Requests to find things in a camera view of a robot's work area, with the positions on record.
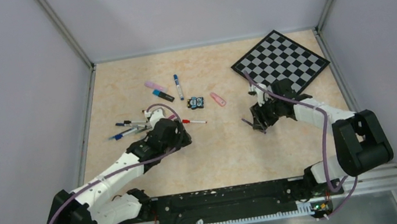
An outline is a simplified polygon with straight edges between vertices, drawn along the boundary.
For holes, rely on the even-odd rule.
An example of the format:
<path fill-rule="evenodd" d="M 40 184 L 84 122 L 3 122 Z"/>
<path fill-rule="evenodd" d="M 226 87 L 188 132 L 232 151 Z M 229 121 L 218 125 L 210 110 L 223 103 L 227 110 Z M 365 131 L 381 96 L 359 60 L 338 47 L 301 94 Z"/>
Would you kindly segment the black grey chessboard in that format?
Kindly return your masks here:
<path fill-rule="evenodd" d="M 300 94 L 329 64 L 323 56 L 273 30 L 231 69 L 242 77 L 248 73 L 256 83 L 267 86 L 289 79 L 292 89 Z"/>

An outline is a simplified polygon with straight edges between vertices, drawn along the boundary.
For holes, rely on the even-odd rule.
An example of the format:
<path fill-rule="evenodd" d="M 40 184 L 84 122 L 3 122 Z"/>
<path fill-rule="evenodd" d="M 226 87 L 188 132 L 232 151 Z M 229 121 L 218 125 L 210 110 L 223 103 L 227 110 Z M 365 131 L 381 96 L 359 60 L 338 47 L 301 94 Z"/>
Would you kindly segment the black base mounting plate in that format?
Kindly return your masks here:
<path fill-rule="evenodd" d="M 141 214 L 123 224 L 209 224 L 258 218 L 295 211 L 328 192 L 326 183 L 298 177 L 173 194 L 153 198 L 143 205 Z"/>

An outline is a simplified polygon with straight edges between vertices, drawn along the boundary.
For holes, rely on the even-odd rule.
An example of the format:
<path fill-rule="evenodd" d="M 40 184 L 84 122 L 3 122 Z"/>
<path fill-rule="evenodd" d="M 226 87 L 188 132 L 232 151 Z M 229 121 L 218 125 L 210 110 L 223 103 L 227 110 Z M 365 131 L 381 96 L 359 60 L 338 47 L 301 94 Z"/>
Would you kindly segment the red cap white marker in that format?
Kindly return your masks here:
<path fill-rule="evenodd" d="M 206 124 L 208 122 L 207 121 L 203 121 L 203 120 L 186 120 L 186 119 L 184 119 L 184 120 L 182 120 L 182 123 L 183 124 L 193 124 L 193 123 L 195 123 L 195 124 Z"/>

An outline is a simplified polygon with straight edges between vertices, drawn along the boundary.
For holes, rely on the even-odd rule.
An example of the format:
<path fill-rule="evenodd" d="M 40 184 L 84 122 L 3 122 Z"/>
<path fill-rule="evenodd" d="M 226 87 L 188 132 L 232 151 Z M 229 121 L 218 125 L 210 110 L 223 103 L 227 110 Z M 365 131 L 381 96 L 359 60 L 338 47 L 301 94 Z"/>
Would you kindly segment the blue cap pen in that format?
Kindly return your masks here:
<path fill-rule="evenodd" d="M 122 132 L 120 132 L 118 134 L 115 134 L 114 136 L 109 137 L 108 140 L 120 140 L 124 136 L 127 136 L 127 135 L 129 135 L 131 133 L 134 133 L 137 130 L 138 130 L 138 127 L 127 129 L 126 131 L 122 131 Z"/>

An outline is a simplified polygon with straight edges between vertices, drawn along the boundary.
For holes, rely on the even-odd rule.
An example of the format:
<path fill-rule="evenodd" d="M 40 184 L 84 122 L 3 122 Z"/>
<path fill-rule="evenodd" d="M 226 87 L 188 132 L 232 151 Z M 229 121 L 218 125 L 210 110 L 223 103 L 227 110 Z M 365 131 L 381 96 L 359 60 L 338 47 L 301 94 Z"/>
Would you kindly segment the blue owl eraser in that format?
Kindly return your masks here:
<path fill-rule="evenodd" d="M 191 97 L 187 100 L 187 107 L 191 110 L 203 109 L 204 98 L 203 97 Z"/>

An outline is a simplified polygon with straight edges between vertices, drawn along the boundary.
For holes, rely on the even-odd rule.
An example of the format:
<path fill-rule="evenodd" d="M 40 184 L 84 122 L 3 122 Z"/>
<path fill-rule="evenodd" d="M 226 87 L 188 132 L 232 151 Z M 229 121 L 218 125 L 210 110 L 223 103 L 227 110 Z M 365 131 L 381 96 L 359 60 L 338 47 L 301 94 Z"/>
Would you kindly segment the pink highlighter pen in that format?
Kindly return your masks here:
<path fill-rule="evenodd" d="M 222 99 L 222 97 L 220 97 L 217 93 L 211 92 L 210 96 L 213 101 L 215 101 L 215 103 L 217 103 L 219 106 L 224 107 L 226 105 L 226 101 Z"/>

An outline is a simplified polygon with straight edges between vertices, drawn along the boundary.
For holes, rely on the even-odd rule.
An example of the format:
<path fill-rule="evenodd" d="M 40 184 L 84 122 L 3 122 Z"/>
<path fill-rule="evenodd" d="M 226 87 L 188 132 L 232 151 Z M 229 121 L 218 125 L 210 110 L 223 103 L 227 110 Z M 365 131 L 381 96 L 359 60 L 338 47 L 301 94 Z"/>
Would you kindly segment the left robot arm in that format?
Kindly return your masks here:
<path fill-rule="evenodd" d="M 108 169 L 71 192 L 53 198 L 46 224 L 119 224 L 151 215 L 149 197 L 134 189 L 123 197 L 111 197 L 127 183 L 179 149 L 190 145 L 191 136 L 182 121 L 161 118 L 143 139 L 133 142 Z"/>

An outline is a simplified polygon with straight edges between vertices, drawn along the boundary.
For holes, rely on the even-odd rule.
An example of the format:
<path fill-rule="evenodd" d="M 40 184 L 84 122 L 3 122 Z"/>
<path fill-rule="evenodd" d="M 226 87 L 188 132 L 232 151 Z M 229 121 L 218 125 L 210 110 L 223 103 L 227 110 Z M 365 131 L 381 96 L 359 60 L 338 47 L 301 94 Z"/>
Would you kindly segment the black cap white marker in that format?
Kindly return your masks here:
<path fill-rule="evenodd" d="M 147 124 L 148 123 L 148 120 L 139 120 L 139 121 L 137 121 L 137 120 L 135 120 L 135 121 L 132 121 L 132 120 L 126 120 L 126 121 L 123 121 L 123 124 L 125 124 L 125 125 L 131 125 L 131 124 Z"/>

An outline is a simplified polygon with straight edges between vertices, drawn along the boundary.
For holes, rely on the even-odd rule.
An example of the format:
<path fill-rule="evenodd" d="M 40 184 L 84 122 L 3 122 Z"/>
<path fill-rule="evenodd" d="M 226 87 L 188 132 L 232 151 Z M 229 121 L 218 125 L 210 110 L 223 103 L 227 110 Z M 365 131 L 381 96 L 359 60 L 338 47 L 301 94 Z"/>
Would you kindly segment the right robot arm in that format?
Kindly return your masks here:
<path fill-rule="evenodd" d="M 373 111 L 345 111 L 324 104 L 311 95 L 296 93 L 288 79 L 271 86 L 251 84 L 248 93 L 257 97 L 250 107 L 254 130 L 265 133 L 286 117 L 323 131 L 323 158 L 304 171 L 304 189 L 310 196 L 320 196 L 327 188 L 339 191 L 344 177 L 359 176 L 394 157 Z"/>

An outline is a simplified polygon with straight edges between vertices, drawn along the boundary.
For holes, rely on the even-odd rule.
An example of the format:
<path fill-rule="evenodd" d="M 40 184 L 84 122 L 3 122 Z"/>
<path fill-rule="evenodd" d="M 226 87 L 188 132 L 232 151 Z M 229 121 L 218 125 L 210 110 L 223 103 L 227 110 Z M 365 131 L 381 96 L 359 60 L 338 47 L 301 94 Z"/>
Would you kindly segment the light pink highlighter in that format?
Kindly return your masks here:
<path fill-rule="evenodd" d="M 145 87 L 147 87 L 147 88 L 159 90 L 159 91 L 161 91 L 161 92 L 166 92 L 166 91 L 167 91 L 166 87 L 163 87 L 163 86 L 161 86 L 161 85 L 159 85 L 159 84 L 157 84 L 157 83 L 151 82 L 151 81 L 146 81 L 146 82 L 144 83 L 144 85 L 145 85 Z"/>

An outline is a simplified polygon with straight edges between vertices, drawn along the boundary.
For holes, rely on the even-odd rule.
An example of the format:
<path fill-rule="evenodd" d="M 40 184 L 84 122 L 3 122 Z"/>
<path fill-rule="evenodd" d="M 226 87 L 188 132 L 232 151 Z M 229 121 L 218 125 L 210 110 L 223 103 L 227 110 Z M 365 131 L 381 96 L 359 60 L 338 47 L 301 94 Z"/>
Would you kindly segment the purple pen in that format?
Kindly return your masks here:
<path fill-rule="evenodd" d="M 249 125 L 254 131 L 258 131 L 258 132 L 264 133 L 264 134 L 266 133 L 266 130 L 257 127 L 256 125 L 254 125 L 253 123 L 249 122 L 245 118 L 242 118 L 241 121 L 244 122 L 245 124 Z"/>

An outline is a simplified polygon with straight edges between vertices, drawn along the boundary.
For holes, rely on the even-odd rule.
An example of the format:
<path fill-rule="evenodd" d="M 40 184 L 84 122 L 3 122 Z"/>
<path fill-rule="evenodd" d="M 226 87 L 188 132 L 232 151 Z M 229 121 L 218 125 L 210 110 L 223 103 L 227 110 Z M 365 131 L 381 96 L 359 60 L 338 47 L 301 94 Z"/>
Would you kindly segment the blue cap whiteboard marker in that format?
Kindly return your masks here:
<path fill-rule="evenodd" d="M 175 82 L 176 90 L 178 91 L 179 98 L 181 101 L 183 101 L 185 98 L 184 98 L 183 91 L 182 91 L 182 88 L 181 88 L 181 85 L 179 82 L 179 78 L 176 74 L 174 74 L 174 82 Z"/>

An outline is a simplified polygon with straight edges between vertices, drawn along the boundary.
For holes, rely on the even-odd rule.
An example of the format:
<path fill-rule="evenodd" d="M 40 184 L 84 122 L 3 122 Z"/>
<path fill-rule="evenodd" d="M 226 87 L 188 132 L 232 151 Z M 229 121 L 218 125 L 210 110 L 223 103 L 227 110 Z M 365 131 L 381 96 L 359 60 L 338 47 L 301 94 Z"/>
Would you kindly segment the blue black highlighter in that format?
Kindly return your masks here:
<path fill-rule="evenodd" d="M 160 90 L 154 89 L 153 90 L 153 94 L 155 96 L 160 97 L 161 99 L 164 99 L 164 100 L 169 101 L 169 102 L 173 102 L 175 100 L 175 98 L 173 96 L 171 96 L 171 95 L 169 95 L 169 94 L 167 94 L 167 93 L 165 93 L 163 91 L 160 91 Z"/>

